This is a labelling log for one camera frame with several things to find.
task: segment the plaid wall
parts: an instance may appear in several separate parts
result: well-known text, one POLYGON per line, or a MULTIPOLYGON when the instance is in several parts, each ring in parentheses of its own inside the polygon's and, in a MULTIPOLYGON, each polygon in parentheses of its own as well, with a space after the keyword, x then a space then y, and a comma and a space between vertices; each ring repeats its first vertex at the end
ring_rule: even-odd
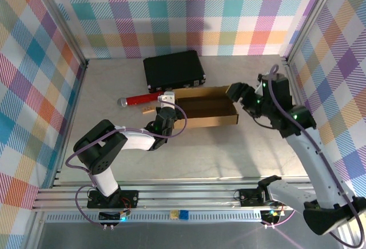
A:
POLYGON ((0 0, 0 249, 21 244, 60 149, 78 73, 41 0, 0 0))
POLYGON ((303 25, 304 25, 308 15, 309 15, 309 13, 311 12, 314 4, 315 4, 315 1, 316 0, 310 0, 309 1, 306 9, 304 10, 304 12, 303 12, 303 14, 300 18, 300 21, 298 22, 298 24, 296 26, 295 32, 291 36, 291 40, 290 40, 289 44, 286 46, 285 52, 283 54, 280 52, 280 56, 287 57, 289 55, 289 53, 291 51, 291 48, 294 45, 294 43, 296 41, 296 38, 299 35, 299 32, 300 32, 301 28, 303 28, 303 25))
POLYGON ((88 58, 151 57, 187 49, 200 55, 278 54, 296 29, 294 17, 302 16, 307 4, 302 5, 304 0, 55 1, 88 58))
POLYGON ((339 173, 366 196, 366 0, 328 0, 295 64, 339 173))

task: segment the blue block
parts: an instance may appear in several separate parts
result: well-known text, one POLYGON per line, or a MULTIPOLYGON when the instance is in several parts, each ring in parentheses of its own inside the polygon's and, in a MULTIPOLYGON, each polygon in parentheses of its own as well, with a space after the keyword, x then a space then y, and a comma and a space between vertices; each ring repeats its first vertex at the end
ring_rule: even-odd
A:
POLYGON ((187 210, 181 210, 179 212, 179 219, 188 220, 189 219, 189 211, 187 211, 187 210))

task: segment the wooden block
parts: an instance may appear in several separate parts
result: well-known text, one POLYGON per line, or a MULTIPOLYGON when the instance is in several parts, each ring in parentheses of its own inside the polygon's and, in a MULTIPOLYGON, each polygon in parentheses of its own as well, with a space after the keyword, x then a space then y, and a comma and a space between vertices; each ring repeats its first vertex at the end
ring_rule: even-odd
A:
POLYGON ((153 106, 144 107, 142 109, 143 114, 147 114, 147 113, 154 112, 154 111, 155 111, 155 107, 153 107, 153 106))
POLYGON ((171 210, 170 219, 178 219, 178 218, 179 218, 179 210, 171 210))

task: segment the metal frame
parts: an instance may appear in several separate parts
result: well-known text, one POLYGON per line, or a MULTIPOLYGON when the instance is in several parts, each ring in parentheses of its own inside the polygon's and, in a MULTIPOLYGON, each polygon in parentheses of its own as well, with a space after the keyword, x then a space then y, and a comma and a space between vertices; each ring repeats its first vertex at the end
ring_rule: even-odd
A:
POLYGON ((294 56, 299 52, 299 50, 304 45, 304 42, 309 35, 311 28, 313 27, 314 23, 316 22, 318 16, 320 15, 323 7, 325 6, 327 0, 315 0, 314 6, 309 13, 307 19, 304 22, 303 27, 301 28, 290 52, 287 57, 287 61, 289 65, 292 64, 294 56))
MULTIPOLYGON (((138 206, 134 210, 270 210, 273 207, 241 207, 234 193, 242 188, 257 188, 261 178, 237 178, 234 180, 161 180, 154 182, 122 182, 123 190, 138 190, 138 206)), ((297 188, 312 191, 307 177, 284 178, 297 188)), ((35 199, 34 211, 77 211, 75 193, 82 183, 41 189, 35 199)), ((78 203, 82 208, 87 205, 87 189, 79 194, 78 203)), ((120 211, 114 209, 96 209, 95 211, 120 211)))
MULTIPOLYGON (((56 24, 65 36, 70 48, 78 55, 80 61, 84 66, 87 65, 81 49, 78 46, 77 41, 74 39, 71 31, 69 30, 59 8, 55 4, 54 0, 43 0, 47 9, 54 18, 56 24)), ((283 58, 283 66, 287 76, 291 82, 291 90, 295 103, 300 105, 303 103, 299 86, 293 75, 291 66, 293 65, 293 59, 297 52, 301 49, 308 36, 313 24, 319 16, 322 8, 327 0, 316 0, 316 3, 305 21, 305 25, 301 29, 299 36, 297 37, 295 44, 293 45, 288 58, 283 58)), ((77 107, 78 94, 80 92, 82 81, 85 76, 85 69, 82 73, 79 88, 77 90, 77 96, 73 104, 73 110, 71 112, 70 122, 67 127, 67 134, 63 145, 67 145, 71 127, 74 120, 74 112, 77 107)), ((34 203, 35 211, 31 219, 28 222, 27 229, 29 234, 23 240, 22 248, 37 248, 44 223, 52 222, 84 222, 85 220, 80 217, 75 206, 75 192, 80 185, 84 182, 71 183, 64 185, 58 181, 60 168, 65 155, 63 150, 58 155, 57 166, 55 166, 49 183, 50 189, 40 189, 39 194, 34 203)), ((230 214, 242 215, 243 214, 258 214, 260 210, 269 210, 272 207, 240 207, 240 203, 234 199, 234 193, 241 188, 256 188, 257 182, 261 178, 226 178, 226 179, 191 179, 191 180, 157 180, 154 182, 120 182, 119 185, 122 189, 139 190, 140 200, 137 209, 133 210, 132 214, 135 214, 136 221, 156 221, 159 219, 167 220, 169 210, 189 210, 192 215, 207 215, 207 214, 227 214, 223 218, 224 221, 228 219, 230 214)), ((313 193, 312 185, 307 177, 294 177, 283 178, 295 187, 309 191, 313 193)), ((85 209, 87 204, 87 190, 82 191, 79 194, 80 206, 85 209)), ((112 210, 87 210, 86 213, 93 218, 96 218, 96 214, 99 211, 112 211, 112 210)), ((219 216, 210 218, 212 221, 220 220, 219 216)), ((235 221, 237 217, 228 219, 228 221, 235 221)), ((344 226, 340 229, 340 235, 344 239, 349 239, 350 227, 344 226)))
POLYGON ((292 69, 290 65, 288 65, 286 58, 282 57, 281 59, 282 59, 282 65, 284 66, 286 72, 286 77, 289 79, 293 100, 296 105, 303 105, 304 102, 301 98, 300 88, 296 82, 295 75, 293 75, 292 69))
POLYGON ((56 5, 54 0, 42 0, 47 7, 50 15, 52 16, 54 22, 57 27, 60 29, 62 35, 66 39, 69 44, 70 49, 73 53, 78 57, 82 65, 87 65, 87 59, 84 57, 83 52, 81 51, 77 41, 74 38, 73 33, 70 31, 64 17, 62 16, 58 6, 56 5))
POLYGON ((66 154, 66 146, 69 143, 71 130, 72 130, 73 123, 75 120, 76 109, 77 109, 78 102, 79 102, 79 95, 80 95, 80 92, 82 89, 82 84, 83 84, 85 74, 86 74, 87 65, 81 66, 81 67, 82 67, 82 73, 80 75, 79 85, 78 85, 78 88, 76 89, 75 99, 71 106, 72 108, 71 108, 70 117, 66 124, 66 135, 64 136, 64 138, 61 142, 61 151, 56 156, 55 166, 53 167, 52 172, 51 172, 51 178, 45 185, 46 187, 49 187, 49 188, 53 187, 53 183, 56 179, 56 174, 57 174, 57 172, 59 172, 59 170, 62 167, 63 159, 65 158, 65 154, 66 154))

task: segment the white table surface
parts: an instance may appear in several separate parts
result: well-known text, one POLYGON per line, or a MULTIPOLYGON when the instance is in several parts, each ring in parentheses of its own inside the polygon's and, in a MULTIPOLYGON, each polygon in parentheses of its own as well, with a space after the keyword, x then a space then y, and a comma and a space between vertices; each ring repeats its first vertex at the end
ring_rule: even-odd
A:
MULTIPOLYGON (((277 55, 201 57, 200 60, 207 77, 205 86, 235 82, 255 86, 258 73, 265 73, 275 63, 281 65, 277 55)), ((147 92, 142 59, 91 60, 79 96, 66 157, 73 153, 75 142, 103 119, 119 126, 145 127, 156 113, 143 115, 141 109, 147 104, 120 107, 117 99, 147 92)), ((112 164, 115 179, 306 176, 298 157, 278 131, 259 127, 239 104, 236 107, 238 125, 187 129, 156 151, 121 151, 112 164)), ((269 123, 265 118, 259 121, 269 123)), ((71 163, 81 164, 77 158, 71 163)), ((84 180, 89 177, 83 171, 63 165, 62 183, 84 180)))

